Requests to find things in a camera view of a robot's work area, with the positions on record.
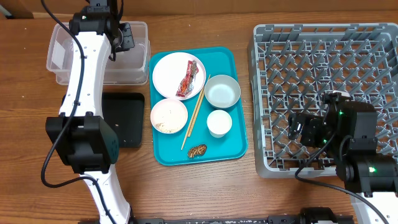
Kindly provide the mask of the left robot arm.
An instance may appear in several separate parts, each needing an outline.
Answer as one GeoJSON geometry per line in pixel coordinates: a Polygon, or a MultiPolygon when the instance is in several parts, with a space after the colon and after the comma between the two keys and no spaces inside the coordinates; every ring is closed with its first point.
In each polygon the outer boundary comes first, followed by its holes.
{"type": "Polygon", "coordinates": [[[73,15],[68,25],[59,22],[72,38],[73,60],[68,89],[56,117],[45,124],[52,147],[41,170],[42,183],[59,188],[79,180],[89,187],[100,223],[130,223],[132,208],[125,199],[116,173],[119,139],[104,120],[102,97],[108,60],[134,47],[128,23],[121,23],[122,1],[91,0],[73,15]],[[77,177],[60,184],[46,181],[53,153],[77,177]]]}

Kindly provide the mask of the pink bowl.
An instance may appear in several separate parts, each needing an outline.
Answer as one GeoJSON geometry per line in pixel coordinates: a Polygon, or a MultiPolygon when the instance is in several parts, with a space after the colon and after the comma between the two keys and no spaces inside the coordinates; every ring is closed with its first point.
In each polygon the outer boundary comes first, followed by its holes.
{"type": "Polygon", "coordinates": [[[166,98],[157,102],[150,112],[152,126],[160,133],[174,134],[187,123],[188,111],[179,100],[166,98]]]}

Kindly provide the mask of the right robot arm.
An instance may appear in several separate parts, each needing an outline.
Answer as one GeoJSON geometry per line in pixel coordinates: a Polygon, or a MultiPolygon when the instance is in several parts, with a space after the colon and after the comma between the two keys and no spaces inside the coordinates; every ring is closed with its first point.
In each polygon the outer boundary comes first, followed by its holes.
{"type": "Polygon", "coordinates": [[[355,101],[347,92],[322,95],[324,116],[292,113],[288,117],[290,140],[318,151],[299,168],[304,169],[327,153],[344,187],[300,177],[301,182],[348,194],[359,223],[397,223],[397,162],[377,152],[377,111],[373,105],[355,101]]]}

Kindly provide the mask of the white cup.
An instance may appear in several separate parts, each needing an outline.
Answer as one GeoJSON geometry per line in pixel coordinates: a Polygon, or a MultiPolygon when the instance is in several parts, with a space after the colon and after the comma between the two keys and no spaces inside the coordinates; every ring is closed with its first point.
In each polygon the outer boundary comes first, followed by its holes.
{"type": "Polygon", "coordinates": [[[206,124],[210,134],[214,138],[222,138],[229,132],[233,122],[231,116],[226,111],[214,110],[208,115],[206,124]]]}

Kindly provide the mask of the grey-white bowl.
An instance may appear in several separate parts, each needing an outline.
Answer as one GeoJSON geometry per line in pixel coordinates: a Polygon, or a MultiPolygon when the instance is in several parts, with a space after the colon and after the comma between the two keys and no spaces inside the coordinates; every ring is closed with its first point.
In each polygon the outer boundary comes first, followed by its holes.
{"type": "Polygon", "coordinates": [[[228,75],[216,75],[205,85],[205,98],[215,108],[230,108],[238,102],[240,96],[239,83],[228,75]]]}

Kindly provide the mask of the red snack wrapper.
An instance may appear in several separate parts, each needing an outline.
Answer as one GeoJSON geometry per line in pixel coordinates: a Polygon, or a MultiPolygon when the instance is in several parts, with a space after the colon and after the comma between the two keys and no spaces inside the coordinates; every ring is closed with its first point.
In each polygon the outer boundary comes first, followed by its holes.
{"type": "Polygon", "coordinates": [[[178,86],[176,96],[186,97],[192,92],[194,88],[193,82],[195,81],[198,71],[197,62],[195,60],[189,60],[186,74],[178,86]]]}

